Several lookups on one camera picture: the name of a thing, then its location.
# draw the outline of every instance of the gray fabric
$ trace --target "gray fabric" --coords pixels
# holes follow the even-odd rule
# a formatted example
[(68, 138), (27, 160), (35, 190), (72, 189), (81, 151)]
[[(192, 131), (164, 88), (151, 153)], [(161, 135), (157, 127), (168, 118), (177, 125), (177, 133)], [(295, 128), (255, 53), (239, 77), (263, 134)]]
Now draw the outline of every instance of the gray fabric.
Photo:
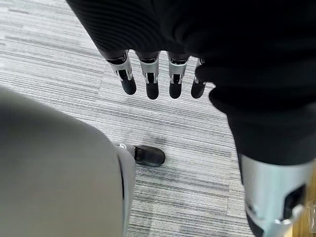
[(124, 200), (123, 200), (123, 237), (126, 236), (126, 231), (129, 223), (130, 210), (134, 197), (135, 186), (135, 160), (134, 157), (124, 148), (117, 147), (119, 163), (121, 165), (121, 173), (124, 185)]
[(124, 148), (132, 155), (132, 157), (135, 157), (135, 149), (133, 145), (128, 144), (126, 142), (118, 142), (118, 141), (112, 141), (112, 143), (114, 146)]
[(121, 237), (120, 164), (132, 193), (133, 162), (97, 129), (0, 87), (0, 236)]
[(224, 114), (190, 94), (190, 58), (180, 98), (169, 96), (160, 54), (159, 97), (146, 96), (139, 60), (128, 96), (62, 0), (6, 0), (0, 14), (0, 83), (100, 129), (111, 140), (161, 148), (162, 167), (136, 167), (128, 237), (250, 237), (234, 141)]

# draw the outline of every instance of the black fabric sleeve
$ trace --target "black fabric sleeve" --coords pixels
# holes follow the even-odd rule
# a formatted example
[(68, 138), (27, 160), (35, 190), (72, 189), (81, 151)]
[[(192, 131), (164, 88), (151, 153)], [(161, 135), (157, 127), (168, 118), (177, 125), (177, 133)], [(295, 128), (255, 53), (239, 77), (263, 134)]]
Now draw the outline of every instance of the black fabric sleeve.
[(165, 36), (205, 59), (237, 151), (280, 165), (316, 156), (314, 1), (170, 1), (154, 8)]

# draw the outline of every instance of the gray striped carpet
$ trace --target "gray striped carpet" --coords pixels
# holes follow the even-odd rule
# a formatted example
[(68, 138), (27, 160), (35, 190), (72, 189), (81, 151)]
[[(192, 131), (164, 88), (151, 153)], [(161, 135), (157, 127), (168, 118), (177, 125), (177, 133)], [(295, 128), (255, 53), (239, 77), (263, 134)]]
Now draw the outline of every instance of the gray striped carpet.
[(137, 167), (127, 236), (252, 236), (226, 117), (207, 93), (198, 100), (190, 95), (196, 59), (190, 59), (182, 95), (174, 100), (163, 52), (160, 94), (152, 101), (130, 52), (138, 88), (128, 96), (62, 0), (2, 0), (0, 47), (1, 85), (83, 120), (110, 139), (165, 151), (162, 167)]

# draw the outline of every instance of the silver metal joint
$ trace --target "silver metal joint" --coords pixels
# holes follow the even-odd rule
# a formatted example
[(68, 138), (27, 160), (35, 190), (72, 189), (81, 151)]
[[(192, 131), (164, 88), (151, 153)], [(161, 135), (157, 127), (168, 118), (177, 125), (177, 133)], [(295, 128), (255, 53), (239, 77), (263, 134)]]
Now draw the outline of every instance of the silver metal joint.
[(125, 71), (128, 80), (133, 79), (132, 65), (130, 63), (128, 53), (125, 53), (125, 57), (125, 61), (121, 64), (113, 64), (111, 62), (108, 62), (111, 65), (111, 68), (114, 71), (114, 73), (119, 77), (120, 81), (123, 81), (124, 78), (122, 78), (122, 76), (119, 74), (119, 71)]
[(145, 78), (145, 81), (147, 84), (149, 84), (149, 74), (154, 75), (154, 83), (158, 82), (158, 74), (159, 74), (159, 54), (157, 55), (156, 59), (152, 63), (144, 63), (142, 62), (142, 59), (140, 58), (140, 66), (142, 68), (143, 76)]
[(187, 68), (188, 60), (183, 64), (175, 64), (171, 62), (171, 58), (169, 56), (169, 76), (170, 76), (170, 83), (174, 84), (174, 75), (180, 75), (178, 84), (182, 83), (182, 79), (184, 77), (186, 68)]

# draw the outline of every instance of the person's leg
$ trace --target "person's leg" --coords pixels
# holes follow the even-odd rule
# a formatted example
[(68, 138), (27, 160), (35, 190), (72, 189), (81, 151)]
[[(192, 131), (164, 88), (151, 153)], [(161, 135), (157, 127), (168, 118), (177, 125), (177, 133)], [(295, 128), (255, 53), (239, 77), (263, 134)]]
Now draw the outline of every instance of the person's leg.
[(0, 87), (0, 236), (122, 237), (134, 180), (99, 130)]

